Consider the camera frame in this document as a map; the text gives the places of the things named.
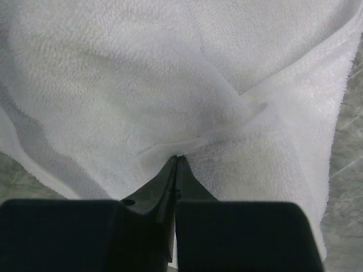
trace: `white towel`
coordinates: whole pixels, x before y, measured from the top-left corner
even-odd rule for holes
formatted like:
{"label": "white towel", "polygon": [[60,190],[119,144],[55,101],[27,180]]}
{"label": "white towel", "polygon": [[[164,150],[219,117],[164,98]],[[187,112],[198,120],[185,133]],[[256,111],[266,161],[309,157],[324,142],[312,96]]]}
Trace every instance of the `white towel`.
{"label": "white towel", "polygon": [[185,155],[218,199],[300,205],[325,259],[362,3],[0,0],[0,150],[87,199],[124,198]]}

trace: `crumpled towel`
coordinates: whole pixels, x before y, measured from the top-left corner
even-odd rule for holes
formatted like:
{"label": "crumpled towel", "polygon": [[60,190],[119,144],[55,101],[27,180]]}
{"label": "crumpled towel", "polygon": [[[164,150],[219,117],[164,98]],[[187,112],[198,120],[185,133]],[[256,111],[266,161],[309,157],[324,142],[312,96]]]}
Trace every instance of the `crumpled towel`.
{"label": "crumpled towel", "polygon": [[362,0],[0,0],[0,150],[88,199],[185,155],[220,200],[300,205],[325,259],[361,31]]}

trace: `marble surface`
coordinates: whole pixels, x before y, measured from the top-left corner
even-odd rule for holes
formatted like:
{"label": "marble surface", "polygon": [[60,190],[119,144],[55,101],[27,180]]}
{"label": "marble surface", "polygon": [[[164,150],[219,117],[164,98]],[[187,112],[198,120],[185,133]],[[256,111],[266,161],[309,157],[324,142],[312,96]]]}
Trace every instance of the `marble surface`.
{"label": "marble surface", "polygon": [[[0,203],[12,198],[63,198],[4,154],[0,154],[0,181]],[[326,272],[363,272],[363,42],[336,126],[322,230],[328,250]]]}

